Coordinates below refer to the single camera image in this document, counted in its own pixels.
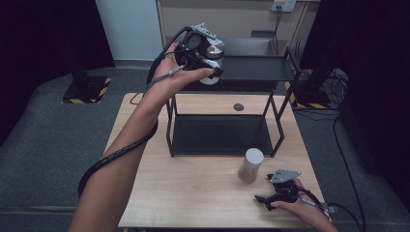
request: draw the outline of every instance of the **hand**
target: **hand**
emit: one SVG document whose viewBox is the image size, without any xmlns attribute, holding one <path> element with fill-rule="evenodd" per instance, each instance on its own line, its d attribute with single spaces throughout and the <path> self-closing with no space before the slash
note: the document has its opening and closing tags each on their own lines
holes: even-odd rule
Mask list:
<svg viewBox="0 0 410 232">
<path fill-rule="evenodd" d="M 301 188 L 304 187 L 298 178 L 295 178 L 294 181 L 297 186 Z M 278 209 L 291 212 L 300 218 L 304 223 L 315 228 L 317 231 L 337 231 L 335 226 L 329 222 L 328 218 L 321 212 L 321 210 L 305 203 L 301 200 L 301 197 L 311 200 L 310 197 L 308 197 L 304 192 L 299 191 L 299 198 L 296 202 L 288 203 L 284 201 L 275 201 L 272 202 L 271 205 Z"/>
<path fill-rule="evenodd" d="M 175 60 L 175 55 L 173 53 L 176 46 L 177 43 L 173 43 L 165 52 L 165 56 L 162 58 L 160 64 L 158 65 L 151 82 L 155 81 L 159 77 L 167 75 L 170 71 L 178 67 L 178 64 Z M 181 70 L 156 83 L 146 93 L 146 95 L 150 94 L 150 92 L 155 92 L 156 98 L 162 100 L 163 103 L 165 103 L 189 83 L 210 76 L 212 73 L 214 73 L 213 69 L 206 68 L 194 71 Z"/>
</svg>

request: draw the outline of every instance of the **table surface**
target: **table surface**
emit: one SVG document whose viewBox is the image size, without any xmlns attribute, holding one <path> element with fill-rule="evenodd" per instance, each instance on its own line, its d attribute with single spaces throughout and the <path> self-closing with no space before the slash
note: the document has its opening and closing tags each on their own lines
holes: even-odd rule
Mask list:
<svg viewBox="0 0 410 232">
<path fill-rule="evenodd" d="M 130 117 L 135 93 L 124 96 L 107 147 Z M 141 94 L 132 102 L 138 102 Z M 268 96 L 178 94 L 179 113 L 262 114 Z M 274 96 L 281 105 L 283 96 Z M 235 111 L 241 103 L 245 109 Z M 272 110 L 266 121 L 273 145 L 278 128 Z M 268 211 L 254 195 L 275 194 L 266 175 L 276 169 L 302 172 L 299 179 L 320 201 L 323 195 L 312 169 L 308 152 L 288 104 L 281 117 L 285 138 L 274 158 L 265 156 L 255 182 L 242 182 L 237 171 L 244 156 L 177 155 L 172 158 L 166 143 L 166 108 L 159 116 L 158 131 L 148 142 L 142 157 L 132 195 L 120 227 L 174 228 L 300 228 L 307 227 L 297 217 L 283 210 Z"/>
</svg>

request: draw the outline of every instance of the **person's right hand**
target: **person's right hand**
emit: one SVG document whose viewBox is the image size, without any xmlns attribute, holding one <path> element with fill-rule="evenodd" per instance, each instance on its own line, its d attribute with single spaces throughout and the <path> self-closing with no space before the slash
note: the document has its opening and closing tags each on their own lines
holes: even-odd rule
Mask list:
<svg viewBox="0 0 410 232">
<path fill-rule="evenodd" d="M 298 179 L 294 179 L 295 184 L 301 188 L 304 186 L 302 182 Z M 299 198 L 294 203 L 288 203 L 284 201 L 272 202 L 272 206 L 278 209 L 283 209 L 291 212 L 300 218 L 304 223 L 312 226 L 317 231 L 320 232 L 334 232 L 337 231 L 335 226 L 328 220 L 328 218 L 316 207 L 313 207 L 301 200 L 301 197 L 311 200 L 308 195 L 302 191 L 299 191 Z"/>
</svg>

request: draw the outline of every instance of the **cylindrical container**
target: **cylindrical container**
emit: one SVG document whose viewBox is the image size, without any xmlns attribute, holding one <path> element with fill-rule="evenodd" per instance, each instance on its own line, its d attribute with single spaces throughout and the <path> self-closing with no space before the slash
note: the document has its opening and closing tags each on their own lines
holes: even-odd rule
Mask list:
<svg viewBox="0 0 410 232">
<path fill-rule="evenodd" d="M 238 170 L 239 178 L 248 184 L 254 182 L 263 158 L 263 153 L 259 149 L 249 148 Z"/>
</svg>

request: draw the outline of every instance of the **electrical cable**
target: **electrical cable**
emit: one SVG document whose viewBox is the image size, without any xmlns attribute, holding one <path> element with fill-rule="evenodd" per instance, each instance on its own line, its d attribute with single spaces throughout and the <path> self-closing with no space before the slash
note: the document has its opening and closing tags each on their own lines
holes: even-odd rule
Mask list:
<svg viewBox="0 0 410 232">
<path fill-rule="evenodd" d="M 272 41 L 272 45 L 274 47 L 275 52 L 277 53 L 277 55 L 279 55 L 279 47 L 278 47 L 278 27 L 280 24 L 280 20 L 281 20 L 281 6 L 277 6 L 277 24 L 275 26 L 275 35 L 274 35 L 274 40 Z"/>
<path fill-rule="evenodd" d="M 332 80 L 331 82 L 331 92 L 328 93 L 328 98 L 334 104 L 341 104 L 347 94 L 347 79 L 342 78 L 336 73 L 336 69 L 328 72 L 328 77 Z"/>
<path fill-rule="evenodd" d="M 131 99 L 130 99 L 130 104 L 138 104 L 137 102 L 133 102 L 133 100 L 138 96 L 139 93 L 136 93 Z"/>
<path fill-rule="evenodd" d="M 302 56 L 301 56 L 301 41 L 299 41 L 299 44 L 298 44 L 298 57 L 299 57 L 299 60 L 302 60 Z"/>
<path fill-rule="evenodd" d="M 181 69 L 184 68 L 184 66 L 179 66 L 176 69 L 170 71 L 169 73 L 160 76 L 158 78 L 156 78 L 155 80 L 153 80 L 154 77 L 154 73 L 155 70 L 157 69 L 158 65 L 160 64 L 161 60 L 163 59 L 163 57 L 165 56 L 165 52 L 171 47 L 171 45 L 177 40 L 177 38 L 184 32 L 187 32 L 191 30 L 190 27 L 184 27 L 183 29 L 181 29 L 179 32 L 177 32 L 177 34 L 175 34 L 175 36 L 172 38 L 172 40 L 170 40 L 168 42 L 168 44 L 165 46 L 165 48 L 162 50 L 162 52 L 160 53 L 160 55 L 157 57 L 157 59 L 154 60 L 150 71 L 148 72 L 148 77 L 147 77 L 147 87 L 145 90 L 145 93 L 150 90 L 150 88 L 152 86 L 154 86 L 156 83 L 164 80 L 165 78 L 169 77 L 170 75 L 173 75 L 174 73 L 180 71 Z M 88 180 L 90 179 L 90 177 L 96 173 L 98 170 L 100 170 L 103 166 L 111 163 L 114 160 L 117 160 L 118 158 L 122 157 L 124 154 L 132 151 L 133 149 L 141 146 L 142 144 L 144 144 L 145 142 L 147 142 L 149 139 L 151 139 L 154 134 L 157 132 L 157 128 L 158 128 L 158 119 L 156 121 L 156 124 L 152 127 L 152 129 L 148 132 L 148 134 L 146 134 L 144 137 L 140 138 L 139 140 L 133 142 L 132 144 L 130 144 L 127 147 L 124 147 L 112 154 L 110 154 L 109 156 L 100 159 L 99 161 L 97 161 L 94 165 L 92 165 L 90 168 L 88 168 L 88 170 L 84 173 L 84 175 L 81 177 L 81 180 L 78 184 L 78 189 L 77 189 L 77 196 L 78 199 L 81 197 L 82 192 L 84 191 L 85 185 L 87 184 Z"/>
<path fill-rule="evenodd" d="M 294 51 L 294 53 L 295 53 L 295 57 L 297 58 L 297 59 L 299 59 L 299 57 L 298 57 L 298 43 L 299 43 L 300 41 L 296 41 L 296 44 L 295 44 L 295 51 Z"/>
<path fill-rule="evenodd" d="M 315 195 L 313 195 L 313 193 L 311 193 L 309 190 L 307 190 L 305 188 L 302 188 L 302 187 L 299 187 L 299 186 L 297 186 L 297 189 L 299 191 L 304 192 L 308 197 L 310 197 L 316 205 L 318 205 L 318 206 L 321 205 L 319 199 L 317 199 L 317 197 Z"/>
<path fill-rule="evenodd" d="M 347 174 L 348 174 L 348 176 L 349 176 L 350 183 L 352 184 L 353 191 L 355 192 L 356 201 L 357 201 L 357 203 L 358 203 L 359 210 L 360 210 L 360 213 L 361 213 L 361 217 L 362 217 L 362 229 L 360 228 L 359 223 L 358 223 L 359 231 L 361 231 L 361 232 L 366 232 L 366 217 L 365 217 L 365 211 L 363 210 L 362 202 L 361 202 L 361 200 L 360 200 L 360 198 L 359 198 L 359 194 L 358 194 L 358 192 L 357 192 L 357 190 L 356 190 L 356 186 L 355 186 L 355 184 L 354 184 L 353 177 L 352 177 L 352 174 L 351 174 L 350 169 L 349 169 L 349 165 L 347 164 L 346 157 L 345 157 L 345 155 L 343 154 L 343 151 L 341 150 L 340 143 L 338 142 L 338 138 L 337 138 L 336 122 L 337 122 L 337 120 L 338 120 L 339 118 L 340 118 L 340 115 L 335 118 L 334 123 L 333 123 L 333 129 L 334 129 L 335 140 L 336 140 L 336 143 L 337 143 L 338 150 L 340 151 L 341 157 L 343 158 L 344 165 L 345 165 L 345 167 L 346 167 L 346 169 L 347 169 Z M 349 211 L 347 211 L 347 212 L 352 216 L 352 218 L 353 218 L 355 221 L 357 221 L 356 218 L 353 216 L 353 214 L 351 214 Z"/>
<path fill-rule="evenodd" d="M 103 166 L 111 163 L 114 160 L 117 160 L 118 158 L 122 157 L 124 154 L 132 151 L 133 149 L 135 149 L 135 148 L 139 147 L 140 145 L 144 144 L 145 142 L 147 142 L 157 132 L 157 128 L 158 128 L 158 120 L 157 120 L 156 124 L 152 127 L 152 129 L 148 132 L 148 134 L 146 134 L 144 137 L 142 137 L 141 139 L 133 142 L 129 146 L 124 147 L 124 148 L 112 153 L 111 155 L 97 161 L 94 165 L 92 165 L 90 168 L 88 168 L 88 170 L 84 173 L 84 175 L 82 176 L 82 178 L 81 178 L 81 180 L 78 184 L 78 190 L 77 190 L 78 199 L 81 197 L 81 194 L 84 191 L 84 188 L 85 188 L 85 185 L 88 182 L 88 179 L 90 179 L 90 177 L 94 173 L 96 173 L 98 170 L 100 170 Z"/>
<path fill-rule="evenodd" d="M 307 118 L 309 118 L 310 120 L 313 120 L 313 121 L 323 121 L 323 120 L 326 120 L 326 119 L 316 120 L 316 119 L 312 119 L 312 118 L 310 118 L 310 117 L 308 117 L 308 116 L 306 116 L 306 115 L 303 115 L 303 114 L 300 114 L 300 115 L 305 116 L 305 117 L 307 117 Z M 349 166 L 348 166 L 348 164 L 347 164 L 346 157 L 345 157 L 345 155 L 343 154 L 343 152 L 342 152 L 342 150 L 341 150 L 340 143 L 339 143 L 339 141 L 338 141 L 338 137 L 337 137 L 337 133 L 336 133 L 336 123 L 337 123 L 337 121 L 338 121 L 339 118 L 340 118 L 340 115 L 337 115 L 337 117 L 333 120 L 333 121 L 334 121 L 334 122 L 333 122 L 334 136 L 335 136 L 335 140 L 336 140 L 337 147 L 338 147 L 338 149 L 339 149 L 339 151 L 340 151 L 340 154 L 341 154 L 341 156 L 342 156 L 344 165 L 345 165 L 345 167 L 346 167 L 346 170 L 347 170 L 347 174 L 348 174 L 350 183 L 351 183 L 352 188 L 353 188 L 353 191 L 354 191 L 354 193 L 355 193 L 356 201 L 357 201 L 358 206 L 359 206 L 360 214 L 361 214 L 361 217 L 362 217 L 362 228 L 360 227 L 360 224 L 359 224 L 358 220 L 356 219 L 356 217 L 355 217 L 347 208 L 345 208 L 345 207 L 343 207 L 343 206 L 341 206 L 340 204 L 337 204 L 337 203 L 328 203 L 328 206 L 339 207 L 339 208 L 343 209 L 344 211 L 346 211 L 346 212 L 350 215 L 350 217 L 355 220 L 355 222 L 356 222 L 356 224 L 357 224 L 357 226 L 358 226 L 359 231 L 360 231 L 360 232 L 366 232 L 366 216 L 365 216 L 365 212 L 364 212 L 364 209 L 363 209 L 363 206 L 362 206 L 362 202 L 361 202 L 361 200 L 360 200 L 360 198 L 359 198 L 359 194 L 358 194 L 358 192 L 357 192 L 357 190 L 356 190 L 356 186 L 355 186 L 355 184 L 354 184 L 353 177 L 352 177 L 352 175 L 351 175 Z"/>
</svg>

